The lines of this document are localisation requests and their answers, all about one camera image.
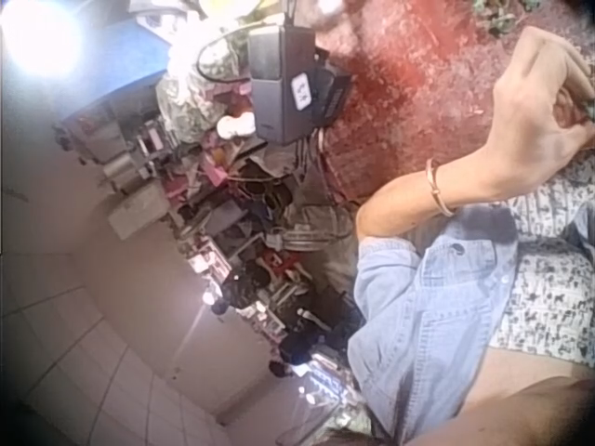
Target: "electronic device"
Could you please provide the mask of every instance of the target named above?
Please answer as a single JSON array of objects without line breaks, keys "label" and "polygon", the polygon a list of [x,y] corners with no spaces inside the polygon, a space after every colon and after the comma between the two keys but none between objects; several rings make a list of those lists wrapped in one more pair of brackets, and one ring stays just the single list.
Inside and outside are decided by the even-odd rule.
[{"label": "electronic device", "polygon": [[314,30],[256,28],[248,35],[248,56],[258,137],[287,145],[337,119],[351,77],[316,48]]}]

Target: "speaker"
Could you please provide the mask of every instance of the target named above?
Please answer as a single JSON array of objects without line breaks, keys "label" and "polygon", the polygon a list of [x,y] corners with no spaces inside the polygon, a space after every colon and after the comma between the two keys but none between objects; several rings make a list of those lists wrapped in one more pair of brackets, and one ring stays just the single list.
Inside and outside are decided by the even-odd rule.
[{"label": "speaker", "polygon": [[252,103],[257,136],[287,145],[314,129],[315,33],[271,25],[248,35]]}]

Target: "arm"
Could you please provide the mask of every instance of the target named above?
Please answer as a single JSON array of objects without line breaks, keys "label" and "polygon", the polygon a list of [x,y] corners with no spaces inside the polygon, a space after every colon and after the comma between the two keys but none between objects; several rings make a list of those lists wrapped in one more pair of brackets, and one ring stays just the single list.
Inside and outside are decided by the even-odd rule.
[{"label": "arm", "polygon": [[[522,195],[565,167],[595,137],[595,125],[561,128],[554,105],[572,107],[561,92],[577,102],[594,99],[588,76],[587,63],[571,44],[536,28],[525,29],[496,83],[494,121],[485,146],[437,169],[445,204],[456,209]],[[398,177],[362,206],[357,235],[359,240],[394,237],[439,213],[424,172]]]},{"label": "arm", "polygon": [[[493,193],[477,169],[480,156],[475,152],[437,169],[436,182],[449,209],[492,201]],[[430,191],[425,172],[395,178],[360,208],[358,239],[401,235],[437,216],[440,210]]]}]

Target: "hand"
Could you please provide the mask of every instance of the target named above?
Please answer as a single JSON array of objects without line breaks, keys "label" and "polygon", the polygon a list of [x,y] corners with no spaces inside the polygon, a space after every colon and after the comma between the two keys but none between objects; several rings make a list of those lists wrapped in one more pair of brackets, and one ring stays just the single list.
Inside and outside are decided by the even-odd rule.
[{"label": "hand", "polygon": [[490,136],[475,153],[490,199],[535,190],[595,138],[591,121],[563,128],[554,115],[556,104],[595,99],[589,75],[589,66],[569,42],[537,28],[523,30],[494,88]]}]

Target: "shirt button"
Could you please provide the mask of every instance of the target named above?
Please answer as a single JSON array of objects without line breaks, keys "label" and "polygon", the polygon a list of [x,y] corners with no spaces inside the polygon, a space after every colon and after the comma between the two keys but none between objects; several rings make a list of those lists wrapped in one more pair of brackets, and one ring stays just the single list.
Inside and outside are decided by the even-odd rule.
[{"label": "shirt button", "polygon": [[462,256],[465,254],[465,248],[460,243],[455,243],[451,246],[458,256]]}]

